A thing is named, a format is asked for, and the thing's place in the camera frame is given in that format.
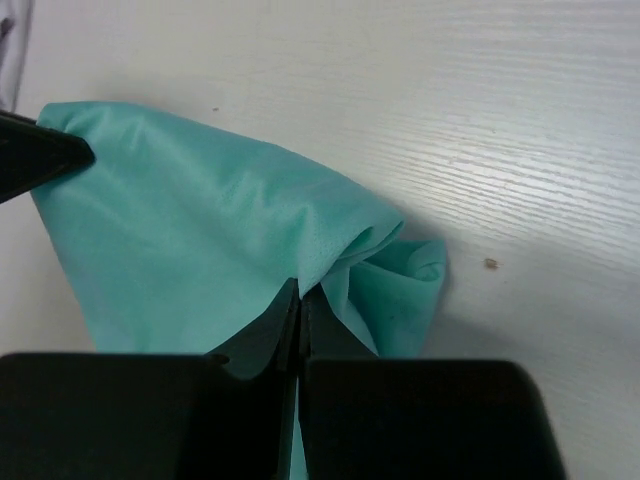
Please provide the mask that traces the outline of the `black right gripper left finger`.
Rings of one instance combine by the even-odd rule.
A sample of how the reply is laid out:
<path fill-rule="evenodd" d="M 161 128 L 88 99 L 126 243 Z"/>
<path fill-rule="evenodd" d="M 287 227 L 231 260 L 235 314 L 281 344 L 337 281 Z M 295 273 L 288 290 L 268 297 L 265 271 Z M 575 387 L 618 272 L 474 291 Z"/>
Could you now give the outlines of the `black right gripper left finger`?
<path fill-rule="evenodd" d="M 200 355 L 1 360 L 5 479 L 285 479 L 298 286 Z"/>

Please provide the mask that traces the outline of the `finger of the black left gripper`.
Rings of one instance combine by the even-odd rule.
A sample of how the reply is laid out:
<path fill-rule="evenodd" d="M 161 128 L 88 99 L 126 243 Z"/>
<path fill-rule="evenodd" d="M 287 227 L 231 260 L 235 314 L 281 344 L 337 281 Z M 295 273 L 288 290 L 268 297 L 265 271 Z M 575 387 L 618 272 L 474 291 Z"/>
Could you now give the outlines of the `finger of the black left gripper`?
<path fill-rule="evenodd" d="M 94 164 L 95 155 L 77 136 L 1 112 L 1 203 Z"/>

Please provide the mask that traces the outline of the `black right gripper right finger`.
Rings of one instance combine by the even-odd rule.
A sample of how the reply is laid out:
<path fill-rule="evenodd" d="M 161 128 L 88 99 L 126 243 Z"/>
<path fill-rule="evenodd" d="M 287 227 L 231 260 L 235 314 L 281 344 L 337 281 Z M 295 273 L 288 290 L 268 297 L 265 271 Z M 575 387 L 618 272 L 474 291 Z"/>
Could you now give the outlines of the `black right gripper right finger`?
<path fill-rule="evenodd" d="M 301 303 L 299 421 L 312 479 L 563 479 L 541 394 L 503 360 L 374 355 L 321 289 Z"/>

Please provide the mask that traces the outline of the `teal green t-shirt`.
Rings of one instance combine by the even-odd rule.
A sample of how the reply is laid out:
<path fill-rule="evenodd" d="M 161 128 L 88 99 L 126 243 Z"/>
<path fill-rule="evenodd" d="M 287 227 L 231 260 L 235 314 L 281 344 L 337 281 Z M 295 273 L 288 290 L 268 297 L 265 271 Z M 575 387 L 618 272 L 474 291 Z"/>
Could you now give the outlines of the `teal green t-shirt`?
<path fill-rule="evenodd" d="M 202 354 L 289 279 L 321 287 L 384 357 L 417 356 L 447 273 L 442 239 L 391 204 L 277 145 L 115 102 L 47 105 L 38 124 L 95 163 L 33 201 L 98 350 Z"/>

